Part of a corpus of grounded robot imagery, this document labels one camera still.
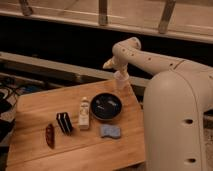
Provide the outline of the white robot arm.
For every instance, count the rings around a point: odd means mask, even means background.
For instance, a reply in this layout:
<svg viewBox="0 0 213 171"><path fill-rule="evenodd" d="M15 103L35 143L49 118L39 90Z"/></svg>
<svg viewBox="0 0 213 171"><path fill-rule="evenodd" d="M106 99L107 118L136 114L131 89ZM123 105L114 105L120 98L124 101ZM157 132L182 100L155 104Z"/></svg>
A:
<svg viewBox="0 0 213 171"><path fill-rule="evenodd" d="M125 75L132 64L152 75L143 98L147 171L208 171L203 114L213 110L213 67L145 52L136 37L112 54L105 69Z"/></svg>

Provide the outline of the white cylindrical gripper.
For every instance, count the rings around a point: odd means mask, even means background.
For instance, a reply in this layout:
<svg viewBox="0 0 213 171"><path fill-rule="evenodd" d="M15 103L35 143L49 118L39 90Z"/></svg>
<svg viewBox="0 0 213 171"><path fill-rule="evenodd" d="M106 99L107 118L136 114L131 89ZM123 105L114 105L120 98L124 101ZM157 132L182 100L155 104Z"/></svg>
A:
<svg viewBox="0 0 213 171"><path fill-rule="evenodd" d="M109 59L103 64L104 69L113 69L114 68L114 62L112 59ZM128 83L129 75L127 73L122 74L120 71L116 71L114 73L114 79L116 82L116 87L119 90L122 90Z"/></svg>

